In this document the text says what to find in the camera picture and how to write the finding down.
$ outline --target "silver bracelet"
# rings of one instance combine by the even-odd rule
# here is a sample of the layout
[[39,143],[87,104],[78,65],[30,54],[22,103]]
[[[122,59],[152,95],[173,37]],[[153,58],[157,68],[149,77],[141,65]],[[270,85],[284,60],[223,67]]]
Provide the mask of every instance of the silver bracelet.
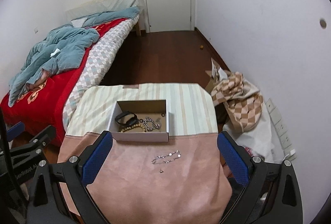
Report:
[[148,132],[151,132],[151,131],[153,131],[155,129],[161,130],[161,126],[162,125],[161,125],[160,119],[161,118],[158,118],[157,120],[154,121],[152,118],[146,117],[145,119],[140,119],[139,122],[144,124],[144,126],[145,126],[145,128],[146,128],[146,130]]
[[[167,158],[167,157],[171,157],[173,155],[177,154],[177,156],[175,158],[173,158],[172,160],[170,161],[162,161],[162,162],[158,162],[156,163],[156,161],[158,159],[164,159],[164,158]],[[178,150],[174,151],[174,152],[171,152],[169,153],[168,155],[165,155],[165,156],[156,156],[155,159],[152,160],[152,164],[163,164],[163,163],[169,163],[169,162],[172,162],[174,161],[175,159],[179,159],[180,158],[180,152]]]

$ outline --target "checkered mattress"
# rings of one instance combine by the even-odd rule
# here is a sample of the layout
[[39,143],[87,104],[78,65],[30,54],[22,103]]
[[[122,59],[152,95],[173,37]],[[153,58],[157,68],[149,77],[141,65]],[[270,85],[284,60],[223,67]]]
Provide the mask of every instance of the checkered mattress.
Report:
[[99,85],[111,67],[117,51],[138,20],[139,15],[133,20],[127,19],[111,28],[90,50],[85,68],[63,108],[65,131],[84,92],[90,87]]

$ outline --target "white paper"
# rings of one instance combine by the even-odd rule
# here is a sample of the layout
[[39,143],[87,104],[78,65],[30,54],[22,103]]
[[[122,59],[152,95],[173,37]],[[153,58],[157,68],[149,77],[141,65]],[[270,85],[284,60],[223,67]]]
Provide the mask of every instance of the white paper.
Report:
[[54,55],[58,54],[59,52],[60,52],[60,50],[59,50],[58,48],[56,48],[56,50],[55,50],[53,53],[51,53],[51,58],[52,58]]
[[87,21],[87,18],[72,20],[71,23],[75,28],[81,28],[83,27],[85,21]]
[[218,74],[219,74],[219,80],[220,80],[220,81],[222,81],[223,79],[227,79],[227,75],[226,75],[226,73],[223,71],[222,68],[219,69]]

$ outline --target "jewelry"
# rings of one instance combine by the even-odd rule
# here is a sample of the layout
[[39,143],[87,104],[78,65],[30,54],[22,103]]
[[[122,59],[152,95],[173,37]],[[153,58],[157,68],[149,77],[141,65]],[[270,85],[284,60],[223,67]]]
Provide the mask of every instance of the jewelry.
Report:
[[[145,126],[145,128],[146,128],[147,131],[151,132],[151,131],[153,131],[155,129],[157,129],[157,130],[160,130],[161,129],[161,126],[162,125],[161,125],[160,119],[161,118],[158,118],[156,121],[154,121],[152,118],[146,117],[145,119],[140,119],[139,121],[144,124],[144,126]],[[152,126],[151,127],[148,126],[148,122],[151,122],[152,123]]]
[[[158,162],[156,163],[156,161],[158,159],[164,159],[164,158],[167,158],[167,157],[171,157],[172,155],[175,155],[177,154],[177,156],[175,158],[173,158],[171,161],[162,161],[162,162]],[[152,164],[163,164],[163,163],[169,163],[169,162],[172,162],[174,161],[175,159],[179,159],[180,158],[180,152],[178,150],[172,152],[172,153],[169,153],[168,155],[165,155],[165,156],[156,156],[155,159],[152,160]]]
[[135,128],[142,128],[143,131],[146,132],[146,128],[143,125],[141,125],[141,124],[135,124],[132,127],[127,127],[125,129],[121,130],[121,133],[125,133],[126,131],[132,130],[132,129],[135,129]]
[[[131,117],[129,120],[127,120],[127,122],[121,123],[120,119],[122,119],[123,117],[128,116],[128,115],[133,115],[133,117]],[[120,113],[119,115],[117,115],[115,117],[115,120],[118,124],[120,124],[123,127],[132,127],[133,125],[138,123],[137,115],[135,113],[130,112],[130,111],[124,111],[124,112]]]

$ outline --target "pink cloth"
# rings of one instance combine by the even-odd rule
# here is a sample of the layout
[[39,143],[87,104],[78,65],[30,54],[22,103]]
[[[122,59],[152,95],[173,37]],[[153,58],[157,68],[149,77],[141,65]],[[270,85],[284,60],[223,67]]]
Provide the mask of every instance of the pink cloth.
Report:
[[[78,156],[98,136],[65,136],[58,162]],[[217,134],[203,134],[172,138],[168,143],[114,140],[87,189],[112,224],[218,224],[232,189],[220,163],[216,139]],[[176,150],[181,153],[179,159],[151,163],[156,156]],[[70,211],[78,214],[67,186],[62,183],[61,187]]]

